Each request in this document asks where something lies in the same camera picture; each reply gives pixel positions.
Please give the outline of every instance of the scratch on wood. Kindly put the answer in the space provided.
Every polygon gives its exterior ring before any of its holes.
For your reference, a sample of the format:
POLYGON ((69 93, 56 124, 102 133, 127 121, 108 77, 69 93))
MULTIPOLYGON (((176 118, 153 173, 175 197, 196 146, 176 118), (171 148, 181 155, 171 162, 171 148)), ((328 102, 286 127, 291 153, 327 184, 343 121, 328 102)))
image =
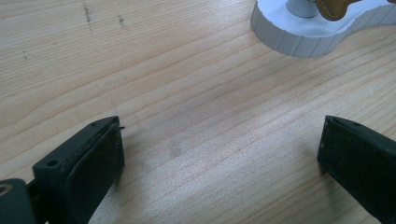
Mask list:
POLYGON ((125 26, 124 19, 123 19, 123 17, 122 17, 121 15, 119 15, 119 22, 120 22, 120 25, 121 25, 121 27, 122 27, 123 29, 128 29, 128 28, 125 26))
POLYGON ((90 27, 90 31, 92 33, 92 29, 91 29, 91 10, 87 7, 87 4, 85 4, 85 2, 82 3, 84 5, 84 11, 85 11, 85 17, 87 18, 87 23, 88 26, 90 27))

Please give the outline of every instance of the wooden table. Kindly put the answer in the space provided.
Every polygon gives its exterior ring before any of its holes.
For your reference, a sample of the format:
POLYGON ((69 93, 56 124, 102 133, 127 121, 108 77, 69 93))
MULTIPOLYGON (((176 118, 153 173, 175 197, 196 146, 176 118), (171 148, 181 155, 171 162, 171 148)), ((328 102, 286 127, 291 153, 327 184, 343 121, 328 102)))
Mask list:
POLYGON ((316 156, 325 115, 396 139, 394 27, 299 59, 257 39, 254 0, 0 2, 0 178, 118 115, 92 223, 376 223, 316 156))

